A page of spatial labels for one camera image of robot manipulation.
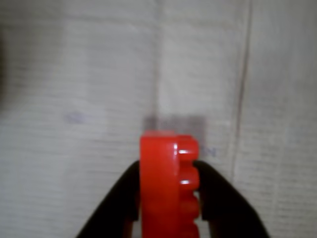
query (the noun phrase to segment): white paper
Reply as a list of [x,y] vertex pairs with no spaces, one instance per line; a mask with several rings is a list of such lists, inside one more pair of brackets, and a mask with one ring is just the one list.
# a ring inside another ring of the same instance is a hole
[[1,1],[0,237],[75,237],[158,128],[193,134],[272,237],[314,238],[316,11],[314,0]]

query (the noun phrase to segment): blurry object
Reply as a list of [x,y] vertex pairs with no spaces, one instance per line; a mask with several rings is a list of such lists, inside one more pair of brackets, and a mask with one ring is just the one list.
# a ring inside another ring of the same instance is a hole
[[202,218],[213,238],[268,238],[256,211],[239,192],[207,163],[193,163],[198,144],[191,136],[146,133],[140,149],[140,163],[121,176],[77,238],[130,238],[140,188],[143,238],[198,238],[192,220],[199,208],[192,191],[199,183]]

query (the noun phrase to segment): red plastic piece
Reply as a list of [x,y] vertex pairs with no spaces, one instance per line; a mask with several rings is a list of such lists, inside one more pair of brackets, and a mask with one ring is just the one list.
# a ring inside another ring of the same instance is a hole
[[198,238],[193,220],[199,203],[193,191],[199,174],[193,167],[198,143],[189,135],[146,132],[140,142],[143,238]]

